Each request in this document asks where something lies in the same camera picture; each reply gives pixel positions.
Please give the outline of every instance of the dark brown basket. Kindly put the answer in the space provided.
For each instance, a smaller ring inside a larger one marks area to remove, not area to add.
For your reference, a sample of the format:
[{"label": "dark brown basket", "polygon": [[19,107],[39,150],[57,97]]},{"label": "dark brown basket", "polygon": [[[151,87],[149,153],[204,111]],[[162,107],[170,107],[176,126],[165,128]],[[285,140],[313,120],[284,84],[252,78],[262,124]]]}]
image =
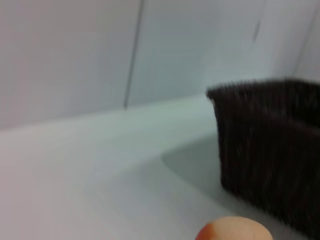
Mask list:
[{"label": "dark brown basket", "polygon": [[208,90],[221,184],[320,240],[320,85],[268,80]]}]

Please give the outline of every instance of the basket rim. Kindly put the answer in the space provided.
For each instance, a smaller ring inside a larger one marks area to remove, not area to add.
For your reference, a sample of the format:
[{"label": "basket rim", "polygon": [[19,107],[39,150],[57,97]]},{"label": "basket rim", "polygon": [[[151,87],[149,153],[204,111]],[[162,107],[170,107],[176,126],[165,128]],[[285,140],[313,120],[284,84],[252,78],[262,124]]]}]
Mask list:
[{"label": "basket rim", "polygon": [[229,84],[221,84],[216,87],[211,87],[207,90],[206,96],[215,106],[218,102],[225,102],[229,105],[234,105],[237,112],[240,114],[250,114],[261,121],[271,121],[273,123],[282,125],[286,128],[291,128],[294,131],[299,131],[303,134],[316,137],[320,140],[320,127],[307,124],[303,120],[294,119],[280,115],[273,111],[265,111],[259,106],[248,107],[248,102],[239,100],[235,95],[229,94],[230,91],[237,90],[254,90],[254,89],[268,89],[287,84],[304,84],[307,86],[319,87],[320,84],[315,80],[306,80],[303,78],[286,77],[286,78],[266,78],[261,80],[242,80],[232,82]]}]

